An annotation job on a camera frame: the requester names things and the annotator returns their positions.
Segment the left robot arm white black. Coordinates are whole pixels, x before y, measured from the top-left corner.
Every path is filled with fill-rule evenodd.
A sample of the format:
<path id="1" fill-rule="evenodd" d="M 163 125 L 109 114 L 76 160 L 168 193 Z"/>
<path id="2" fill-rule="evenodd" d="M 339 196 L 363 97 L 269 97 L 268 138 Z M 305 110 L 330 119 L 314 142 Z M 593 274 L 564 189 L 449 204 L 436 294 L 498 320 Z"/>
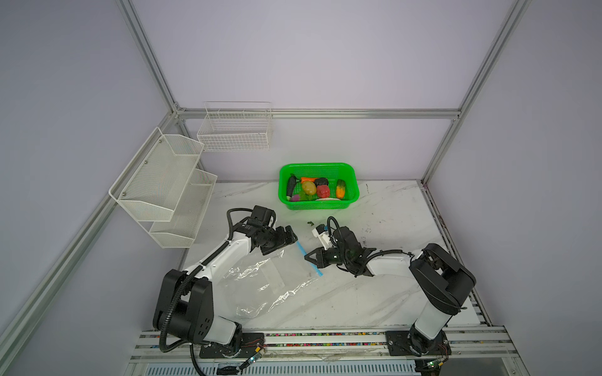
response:
<path id="1" fill-rule="evenodd" d="M 169 353 L 184 345 L 212 345 L 228 356 L 238 353 L 241 324 L 215 314 L 213 284 L 254 249 L 269 255 L 297 241 L 290 226 L 273 227 L 270 222 L 247 217 L 230 224 L 224 243 L 206 258 L 186 269 L 167 272 L 153 317 L 159 350 Z"/>

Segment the clear zip top bag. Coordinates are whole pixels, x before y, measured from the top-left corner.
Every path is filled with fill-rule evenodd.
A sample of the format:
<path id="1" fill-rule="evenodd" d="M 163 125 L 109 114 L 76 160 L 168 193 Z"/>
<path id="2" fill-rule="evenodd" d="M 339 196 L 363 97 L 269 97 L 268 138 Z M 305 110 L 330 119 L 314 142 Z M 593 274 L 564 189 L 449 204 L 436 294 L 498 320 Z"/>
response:
<path id="1" fill-rule="evenodd" d="M 214 282 L 217 315 L 244 323 L 293 301 L 323 276 L 305 255 L 296 243 L 270 255 L 255 250 L 244 256 Z"/>

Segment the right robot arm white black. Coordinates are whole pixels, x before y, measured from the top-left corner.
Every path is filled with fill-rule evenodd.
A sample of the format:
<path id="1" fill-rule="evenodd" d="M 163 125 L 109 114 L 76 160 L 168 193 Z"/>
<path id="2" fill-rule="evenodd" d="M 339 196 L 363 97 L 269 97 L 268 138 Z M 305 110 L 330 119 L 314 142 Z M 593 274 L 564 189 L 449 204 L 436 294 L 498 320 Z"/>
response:
<path id="1" fill-rule="evenodd" d="M 337 266 L 354 277 L 391 275 L 411 277 L 428 303 L 406 332 L 387 335 L 392 355 L 431 355 L 448 352 L 443 328 L 462 311 L 476 278 L 439 244 L 429 243 L 418 253 L 401 249 L 377 250 L 363 246 L 348 227 L 330 229 L 321 224 L 312 230 L 321 247 L 304 258 L 318 269 Z"/>

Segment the black toy avocado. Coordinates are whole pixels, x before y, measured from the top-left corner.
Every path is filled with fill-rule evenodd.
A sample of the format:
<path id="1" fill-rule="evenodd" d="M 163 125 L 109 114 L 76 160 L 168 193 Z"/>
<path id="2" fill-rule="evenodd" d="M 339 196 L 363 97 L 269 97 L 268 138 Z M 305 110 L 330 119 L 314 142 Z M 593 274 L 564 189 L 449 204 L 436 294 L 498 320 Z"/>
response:
<path id="1" fill-rule="evenodd" d="M 326 178 L 317 178 L 314 184 L 315 186 L 328 186 L 329 181 Z"/>

